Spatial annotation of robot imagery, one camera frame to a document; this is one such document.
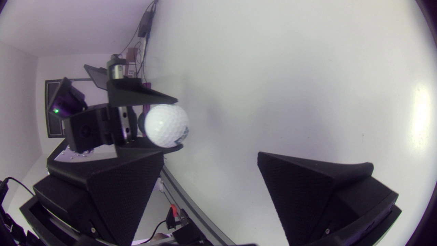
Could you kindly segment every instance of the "black pyramid-shaped cover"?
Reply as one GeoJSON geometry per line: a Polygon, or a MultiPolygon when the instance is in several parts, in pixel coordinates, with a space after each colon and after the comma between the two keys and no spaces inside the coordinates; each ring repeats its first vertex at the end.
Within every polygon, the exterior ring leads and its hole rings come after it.
{"type": "Polygon", "coordinates": [[[164,165],[162,152],[92,162],[48,160],[51,175],[87,190],[117,245],[129,246],[164,165]]]}
{"type": "Polygon", "coordinates": [[[373,171],[368,162],[345,165],[264,152],[258,153],[258,167],[291,246],[308,241],[337,187],[373,171]]]}

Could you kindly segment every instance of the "white backdrop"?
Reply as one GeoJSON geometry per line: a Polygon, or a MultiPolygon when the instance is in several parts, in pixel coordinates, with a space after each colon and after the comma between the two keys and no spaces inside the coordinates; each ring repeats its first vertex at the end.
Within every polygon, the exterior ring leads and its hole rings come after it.
{"type": "Polygon", "coordinates": [[[373,162],[404,245],[437,180],[436,46],[415,1],[160,1],[146,70],[191,120],[171,172],[236,243],[287,245],[257,152],[373,162]]]}

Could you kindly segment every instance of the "white ceiling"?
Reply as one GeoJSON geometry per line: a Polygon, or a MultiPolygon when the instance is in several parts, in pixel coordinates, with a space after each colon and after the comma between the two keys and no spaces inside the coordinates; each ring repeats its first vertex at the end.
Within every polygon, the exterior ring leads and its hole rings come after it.
{"type": "Polygon", "coordinates": [[[38,57],[118,53],[151,0],[8,0],[0,41],[38,57]]]}

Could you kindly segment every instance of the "white golf ball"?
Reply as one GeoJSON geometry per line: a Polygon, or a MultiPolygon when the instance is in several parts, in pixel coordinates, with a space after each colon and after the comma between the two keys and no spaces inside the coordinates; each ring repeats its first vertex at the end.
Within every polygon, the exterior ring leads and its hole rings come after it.
{"type": "Polygon", "coordinates": [[[189,120],[186,112],[174,104],[159,104],[146,115],[147,137],[163,148],[174,147],[187,137],[189,120]]]}

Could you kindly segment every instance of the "electrical cable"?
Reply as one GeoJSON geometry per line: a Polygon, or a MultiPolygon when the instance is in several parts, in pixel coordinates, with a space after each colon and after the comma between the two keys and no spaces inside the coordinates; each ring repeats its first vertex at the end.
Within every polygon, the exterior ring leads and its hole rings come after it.
{"type": "Polygon", "coordinates": [[[7,183],[8,180],[13,180],[17,183],[19,183],[21,186],[23,186],[30,194],[32,194],[32,196],[35,196],[35,194],[33,194],[23,183],[21,183],[20,181],[14,179],[13,177],[7,177],[3,180],[4,183],[7,183]]]}
{"type": "MultiPolygon", "coordinates": [[[[136,46],[137,46],[138,44],[141,44],[141,42],[138,41],[138,42],[135,44],[135,46],[134,46],[134,50],[135,50],[135,48],[136,48],[136,46]]],[[[137,68],[136,68],[136,60],[137,60],[137,56],[138,56],[138,54],[135,54],[135,57],[134,57],[134,63],[135,63],[135,74],[136,74],[137,77],[138,77],[138,72],[137,72],[137,68]]]]}
{"type": "MultiPolygon", "coordinates": [[[[147,6],[147,8],[146,8],[146,10],[144,11],[144,13],[146,13],[147,12],[147,10],[149,9],[149,7],[150,6],[152,6],[152,4],[155,4],[156,5],[156,2],[157,2],[157,0],[153,0],[148,6],[147,6]]],[[[134,35],[132,36],[132,38],[131,38],[131,40],[129,41],[129,43],[128,43],[128,45],[126,45],[126,47],[118,54],[118,56],[120,56],[128,47],[129,47],[129,45],[131,44],[131,42],[132,42],[132,40],[134,40],[134,37],[135,37],[135,34],[137,33],[137,31],[139,30],[139,27],[140,27],[140,25],[141,25],[141,20],[140,20],[140,22],[138,23],[138,26],[137,26],[137,28],[135,29],[135,32],[134,32],[134,35]]]]}
{"type": "Polygon", "coordinates": [[[147,239],[146,241],[144,241],[144,242],[142,242],[142,243],[140,243],[140,244],[143,244],[143,243],[146,243],[146,242],[149,242],[150,240],[152,240],[152,238],[155,236],[156,231],[158,230],[158,227],[159,227],[162,223],[164,223],[164,222],[165,222],[165,220],[161,221],[161,222],[156,226],[155,230],[153,231],[152,236],[151,236],[149,239],[147,239]]]}
{"type": "MultiPolygon", "coordinates": [[[[150,12],[152,12],[153,15],[155,15],[156,12],[156,3],[158,2],[158,0],[154,0],[154,4],[152,5],[152,7],[150,8],[150,12]]],[[[139,70],[141,70],[142,68],[144,68],[144,61],[146,59],[146,50],[147,50],[147,45],[149,43],[149,38],[150,38],[150,31],[146,33],[146,46],[144,47],[144,54],[142,56],[142,62],[140,64],[139,70]]]]}

